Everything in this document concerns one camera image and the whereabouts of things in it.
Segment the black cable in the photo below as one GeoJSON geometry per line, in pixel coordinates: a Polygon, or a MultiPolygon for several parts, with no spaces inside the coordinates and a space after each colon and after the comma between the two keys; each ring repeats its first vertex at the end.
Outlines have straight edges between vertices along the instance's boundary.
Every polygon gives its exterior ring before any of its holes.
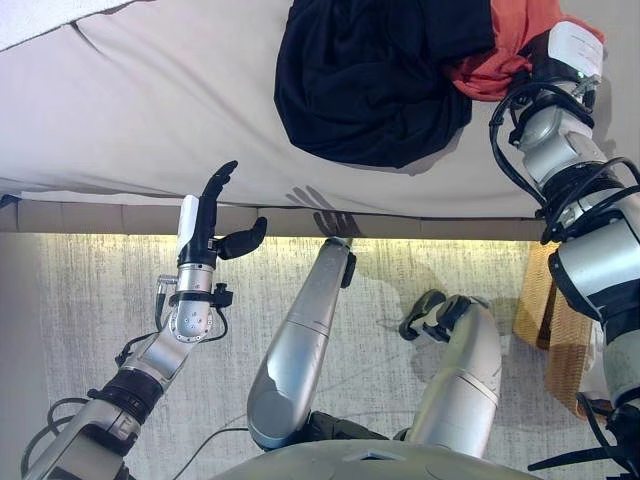
{"type": "Polygon", "coordinates": [[[578,392],[576,393],[576,399],[584,410],[584,413],[587,416],[587,421],[589,422],[589,426],[591,427],[591,430],[593,431],[593,434],[596,437],[596,440],[598,440],[600,446],[610,447],[611,444],[607,441],[604,434],[602,433],[600,425],[598,425],[598,421],[596,420],[595,414],[593,413],[593,408],[591,408],[591,403],[589,402],[587,397],[584,396],[584,393],[578,392]]]}
{"type": "Polygon", "coordinates": [[[570,94],[565,92],[563,89],[556,85],[552,85],[544,82],[529,82],[524,85],[520,85],[513,90],[511,90],[505,97],[498,103],[496,109],[491,116],[491,121],[489,122],[489,141],[491,143],[491,149],[493,151],[493,156],[498,164],[498,167],[503,171],[503,173],[516,185],[522,188],[525,192],[527,192],[531,197],[536,200],[540,206],[544,207],[546,201],[542,195],[529,183],[527,182],[520,173],[509,163],[507,158],[505,157],[500,145],[498,144],[498,132],[500,130],[500,126],[504,123],[504,114],[507,108],[511,107],[512,101],[514,98],[522,97],[524,94],[529,94],[531,98],[535,96],[536,93],[540,91],[548,91],[551,93],[555,93],[556,95],[561,96],[564,99],[568,99],[570,102],[575,104],[576,109],[581,109],[584,111],[585,115],[588,115],[588,111],[582,107],[570,94]]]}
{"type": "MultiPolygon", "coordinates": [[[[542,235],[543,240],[546,240],[544,243],[547,243],[548,240],[551,239],[551,235],[552,233],[554,233],[557,229],[557,224],[558,224],[558,220],[560,219],[560,215],[562,215],[562,213],[566,210],[566,208],[573,202],[577,201],[580,199],[580,195],[582,193],[584,193],[584,191],[587,189],[587,187],[589,185],[591,185],[600,175],[602,175],[602,172],[604,172],[605,170],[607,170],[608,168],[613,167],[614,165],[617,165],[619,163],[624,164],[625,166],[627,166],[629,168],[629,170],[631,170],[631,173],[633,174],[634,178],[636,179],[636,182],[640,183],[640,172],[638,172],[638,169],[636,168],[636,166],[633,164],[633,162],[631,160],[629,160],[626,157],[616,157],[616,158],[612,158],[611,160],[603,163],[602,165],[598,166],[598,168],[596,168],[591,175],[589,175],[586,179],[584,179],[584,181],[582,181],[580,183],[580,185],[578,185],[576,188],[574,188],[562,201],[562,203],[560,203],[560,205],[558,206],[558,208],[555,209],[555,212],[553,213],[553,215],[551,216],[550,219],[547,220],[547,228],[545,229],[544,234],[542,235]]],[[[614,202],[609,202],[609,199],[612,197],[608,197],[607,199],[603,200],[603,202],[608,202],[608,205],[611,205],[614,202]]]]}
{"type": "Polygon", "coordinates": [[[125,344],[125,346],[122,348],[122,351],[120,352],[120,354],[114,359],[116,361],[116,365],[118,365],[118,367],[121,367],[122,364],[127,360],[127,358],[129,358],[129,356],[131,355],[131,347],[134,344],[141,342],[142,340],[146,340],[151,335],[155,335],[156,333],[158,332],[147,333],[146,335],[141,335],[139,337],[134,338],[133,340],[129,340],[125,344]]]}
{"type": "Polygon", "coordinates": [[[629,463],[627,461],[622,461],[619,458],[614,458],[614,456],[611,454],[612,453],[611,444],[607,441],[606,437],[604,436],[604,433],[602,433],[602,429],[600,428],[600,425],[598,425],[598,421],[596,420],[596,416],[593,411],[593,407],[591,406],[591,402],[587,399],[587,397],[582,392],[576,393],[576,399],[578,400],[578,403],[580,404],[580,406],[584,410],[585,415],[587,416],[587,422],[589,422],[589,427],[591,427],[591,431],[593,432],[593,435],[596,437],[596,440],[598,440],[598,443],[600,444],[600,446],[609,454],[609,458],[611,458],[611,460],[616,462],[620,467],[624,468],[625,470],[631,471],[629,468],[629,463]]]}
{"type": "Polygon", "coordinates": [[[215,342],[216,340],[220,340],[221,338],[224,338],[227,336],[227,333],[229,332],[229,324],[227,323],[227,317],[224,316],[224,313],[222,313],[222,310],[220,308],[216,308],[216,313],[220,317],[220,320],[222,320],[222,325],[224,327],[222,330],[222,333],[217,337],[206,338],[202,340],[200,343],[215,342]]]}
{"type": "Polygon", "coordinates": [[[176,475],[174,477],[171,478],[171,480],[177,480],[178,477],[180,477],[180,475],[182,475],[184,473],[184,471],[189,468],[189,465],[191,465],[191,462],[193,462],[195,460],[195,458],[198,456],[198,454],[200,453],[200,451],[207,445],[207,443],[209,443],[214,437],[218,436],[221,433],[226,433],[226,432],[248,432],[249,429],[246,427],[233,427],[233,428],[221,428],[220,430],[218,430],[217,432],[212,433],[211,435],[209,435],[206,440],[204,442],[202,442],[200,444],[200,446],[198,447],[198,449],[195,451],[195,453],[191,456],[191,458],[189,459],[189,461],[187,463],[185,463],[184,467],[182,467],[180,469],[180,471],[178,473],[176,473],[176,475]]]}
{"type": "Polygon", "coordinates": [[[166,298],[166,293],[157,293],[156,294],[156,311],[155,311],[155,321],[156,328],[159,332],[162,331],[162,310],[164,307],[164,299],[166,298]]]}
{"type": "Polygon", "coordinates": [[[640,193],[640,185],[634,185],[633,187],[627,187],[624,190],[614,193],[613,195],[605,198],[595,206],[591,207],[584,214],[582,214],[575,222],[573,222],[563,233],[563,238],[575,237],[579,234],[581,229],[591,222],[595,217],[600,215],[604,210],[609,208],[616,202],[619,202],[623,198],[629,197],[636,193],[640,193]]]}
{"type": "Polygon", "coordinates": [[[64,425],[65,423],[69,423],[73,417],[74,415],[69,415],[68,417],[59,418],[58,420],[52,422],[51,425],[47,425],[33,436],[31,441],[25,447],[24,452],[22,453],[22,458],[20,459],[20,475],[22,478],[26,477],[27,472],[29,471],[29,459],[31,457],[33,449],[40,442],[40,440],[42,440],[47,435],[47,433],[53,431],[51,429],[52,425],[57,428],[61,425],[64,425]]]}
{"type": "Polygon", "coordinates": [[[47,425],[49,425],[49,428],[51,429],[53,434],[56,436],[60,434],[60,430],[58,430],[58,427],[55,425],[55,421],[53,419],[53,414],[56,411],[56,408],[62,405],[66,405],[68,403],[80,403],[84,405],[87,402],[89,402],[89,400],[87,400],[86,398],[68,397],[68,398],[63,398],[62,400],[58,400],[53,405],[51,405],[51,408],[49,408],[49,411],[47,412],[47,425]]]}

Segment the robotic hand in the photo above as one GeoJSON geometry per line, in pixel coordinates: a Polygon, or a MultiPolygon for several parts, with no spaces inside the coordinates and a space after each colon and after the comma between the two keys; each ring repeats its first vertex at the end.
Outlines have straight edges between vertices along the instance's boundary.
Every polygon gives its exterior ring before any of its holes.
{"type": "Polygon", "coordinates": [[[218,283],[213,288],[216,259],[236,258],[255,250],[266,233],[267,221],[258,218],[253,228],[214,238],[217,199],[237,162],[224,165],[207,183],[198,199],[187,196],[180,211],[178,276],[161,276],[160,298],[166,283],[175,283],[171,312],[133,353],[116,359],[120,368],[102,390],[90,390],[91,400],[76,414],[34,464],[23,465],[23,478],[127,480],[123,457],[138,438],[156,402],[167,391],[198,343],[222,338],[227,331],[222,308],[231,305],[233,293],[218,283]],[[211,309],[224,325],[218,337],[207,338],[213,328],[211,309]]]}

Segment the mattress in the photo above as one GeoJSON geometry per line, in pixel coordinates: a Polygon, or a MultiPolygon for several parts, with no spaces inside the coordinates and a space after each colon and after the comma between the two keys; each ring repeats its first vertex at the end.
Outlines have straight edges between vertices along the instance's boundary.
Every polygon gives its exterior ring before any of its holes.
{"type": "MultiPolygon", "coordinates": [[[[135,2],[1,52],[0,192],[166,205],[238,160],[221,196],[231,205],[533,215],[534,202],[491,155],[490,103],[474,102],[471,123],[447,148],[401,170],[335,164],[292,146],[272,99],[290,3],[135,2]]],[[[561,3],[607,35],[594,138],[608,156],[638,159],[640,3],[561,3]]]]}

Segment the wire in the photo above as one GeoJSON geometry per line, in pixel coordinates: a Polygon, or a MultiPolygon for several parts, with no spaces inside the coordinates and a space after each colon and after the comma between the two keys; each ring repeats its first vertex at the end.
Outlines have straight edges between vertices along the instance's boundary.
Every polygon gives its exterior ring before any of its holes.
{"type": "Polygon", "coordinates": [[[491,116],[491,121],[489,122],[489,141],[491,142],[491,150],[493,151],[493,156],[496,160],[496,163],[500,167],[500,169],[504,172],[504,174],[516,185],[522,188],[525,192],[527,192],[531,197],[536,200],[540,204],[540,206],[544,207],[546,201],[542,195],[529,183],[527,182],[520,173],[509,163],[507,158],[505,157],[500,145],[498,144],[498,132],[500,127],[504,123],[504,114],[507,108],[511,107],[512,101],[514,98],[522,97],[525,94],[529,94],[530,97],[533,97],[536,93],[539,93],[541,90],[545,90],[551,93],[555,93],[559,95],[561,98],[568,99],[571,104],[573,104],[577,109],[582,109],[585,115],[588,115],[588,111],[584,109],[570,94],[562,90],[560,87],[548,83],[543,82],[529,82],[524,85],[520,85],[513,90],[511,90],[501,101],[498,103],[498,106],[493,112],[491,116]]]}
{"type": "Polygon", "coordinates": [[[198,449],[194,452],[194,454],[191,456],[191,458],[189,459],[189,461],[187,463],[185,463],[184,467],[182,467],[180,469],[180,471],[178,473],[175,474],[174,477],[171,478],[171,480],[177,480],[180,475],[182,475],[184,473],[184,471],[189,468],[189,465],[191,465],[191,462],[193,462],[195,460],[195,458],[198,456],[198,454],[200,453],[200,451],[207,445],[207,443],[209,443],[213,438],[215,438],[216,436],[220,435],[221,433],[226,433],[226,432],[248,432],[249,429],[246,427],[233,427],[233,428],[221,428],[220,430],[218,430],[217,432],[212,433],[211,435],[209,435],[204,442],[202,442],[200,444],[200,446],[198,447],[198,449]]]}
{"type": "Polygon", "coordinates": [[[157,293],[156,294],[156,310],[155,310],[155,321],[156,321],[156,328],[158,329],[159,332],[162,331],[162,310],[164,307],[164,299],[166,298],[167,294],[166,293],[157,293]]]}
{"type": "Polygon", "coordinates": [[[217,337],[206,338],[202,340],[200,343],[215,342],[216,340],[220,340],[221,338],[224,338],[227,336],[227,333],[229,332],[229,324],[227,322],[227,317],[224,316],[224,313],[222,313],[222,310],[220,308],[216,308],[216,313],[220,317],[220,320],[222,320],[222,325],[224,327],[222,330],[222,333],[217,337]]]}
{"type": "Polygon", "coordinates": [[[625,470],[631,472],[632,469],[630,468],[630,464],[628,461],[626,460],[623,461],[619,458],[615,458],[612,455],[611,444],[607,441],[604,434],[602,433],[602,429],[600,428],[600,425],[598,425],[598,421],[596,420],[595,413],[593,411],[593,408],[591,407],[591,402],[589,402],[587,397],[582,392],[576,393],[576,400],[578,400],[578,403],[584,410],[584,413],[587,416],[587,421],[589,422],[589,427],[591,427],[591,431],[593,432],[593,435],[596,437],[596,440],[598,440],[598,443],[600,444],[600,446],[608,454],[608,458],[616,462],[625,470]]]}
{"type": "MultiPolygon", "coordinates": [[[[558,227],[560,227],[560,229],[562,229],[562,225],[558,225],[558,220],[560,219],[560,216],[562,215],[562,213],[567,209],[567,207],[579,200],[580,195],[587,189],[587,187],[589,185],[591,185],[600,175],[602,175],[602,172],[604,172],[605,170],[613,167],[614,165],[617,165],[619,163],[624,164],[625,166],[627,166],[629,168],[629,170],[631,170],[631,173],[633,174],[634,178],[636,179],[636,182],[640,183],[640,172],[638,172],[638,169],[636,168],[636,166],[633,164],[633,162],[631,160],[629,160],[626,157],[616,157],[616,158],[612,158],[611,160],[609,160],[608,162],[603,163],[602,165],[600,165],[596,170],[594,170],[591,175],[589,175],[582,183],[580,183],[580,185],[576,186],[576,188],[574,188],[562,201],[562,203],[555,209],[553,215],[551,216],[550,219],[547,220],[547,228],[545,229],[543,235],[542,235],[542,239],[543,239],[543,243],[548,243],[549,240],[552,239],[552,234],[558,232],[558,227]]],[[[609,196],[608,198],[606,198],[605,200],[601,201],[600,203],[598,203],[597,205],[595,205],[593,208],[591,208],[589,210],[590,214],[587,218],[591,219],[594,216],[596,216],[598,213],[601,213],[602,210],[604,210],[604,208],[610,206],[611,204],[614,203],[614,201],[611,201],[611,199],[616,198],[615,201],[618,201],[621,198],[624,198],[624,196],[627,196],[626,194],[628,193],[629,189],[625,189],[621,192],[617,192],[615,195],[618,195],[618,197],[614,197],[613,195],[609,196]]],[[[562,235],[561,240],[566,240],[566,232],[563,232],[564,234],[562,235]]]]}
{"type": "Polygon", "coordinates": [[[47,412],[47,425],[49,426],[53,434],[56,436],[60,435],[60,430],[58,430],[58,427],[55,425],[55,421],[53,419],[53,414],[56,408],[62,405],[66,405],[68,403],[80,403],[84,405],[85,403],[88,403],[88,402],[89,400],[87,400],[86,398],[68,397],[68,398],[63,398],[62,400],[58,400],[53,405],[51,405],[51,408],[49,408],[49,411],[47,412]]]}
{"type": "Polygon", "coordinates": [[[36,433],[33,436],[31,441],[25,447],[24,452],[22,453],[22,458],[20,459],[20,475],[22,478],[26,477],[27,472],[29,471],[29,468],[30,468],[29,459],[31,457],[31,453],[33,452],[33,449],[40,442],[40,440],[42,440],[47,435],[47,433],[53,431],[52,425],[55,428],[57,428],[61,425],[64,425],[65,423],[69,423],[73,417],[74,415],[59,418],[58,420],[53,421],[51,425],[47,425],[46,427],[44,427],[42,430],[40,430],[38,433],[36,433]]]}
{"type": "Polygon", "coordinates": [[[134,338],[133,340],[129,340],[124,347],[122,347],[122,351],[120,352],[120,354],[114,359],[116,361],[116,365],[118,367],[121,367],[122,364],[127,360],[127,358],[129,358],[131,356],[131,347],[138,343],[141,342],[142,340],[146,340],[147,338],[149,338],[151,335],[155,335],[158,332],[151,332],[151,333],[147,333],[146,335],[141,335],[139,337],[134,338]]]}

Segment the floor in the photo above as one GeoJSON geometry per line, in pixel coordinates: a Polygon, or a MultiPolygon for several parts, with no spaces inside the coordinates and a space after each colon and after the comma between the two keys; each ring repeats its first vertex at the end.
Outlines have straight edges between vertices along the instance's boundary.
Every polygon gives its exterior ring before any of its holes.
{"type": "MultiPolygon", "coordinates": [[[[115,373],[113,357],[123,344],[153,329],[155,278],[175,272],[175,239],[23,235],[11,240],[15,252],[28,250],[34,265],[30,298],[39,318],[48,401],[102,386],[115,373]]],[[[197,348],[145,424],[127,457],[139,480],[168,480],[210,433],[245,425],[246,396],[260,359],[321,243],[268,238],[251,255],[220,262],[217,279],[235,292],[228,309],[230,334],[197,348]]],[[[409,426],[444,346],[407,343],[396,326],[421,293],[439,288],[488,299],[502,334],[502,397],[486,458],[525,469],[552,455],[595,446],[587,424],[544,391],[545,354],[509,335],[528,248],[520,242],[356,240],[356,273],[338,300],[314,408],[390,436],[409,426]]],[[[11,261],[0,263],[0,273],[8,265],[11,261]]],[[[6,312],[12,298],[5,301],[6,312]]],[[[42,424],[44,414],[23,413],[42,424]]],[[[259,453],[247,433],[227,433],[205,447],[181,478],[210,478],[259,453]]],[[[595,462],[543,473],[544,478],[602,479],[614,472],[609,462],[595,462]]]]}

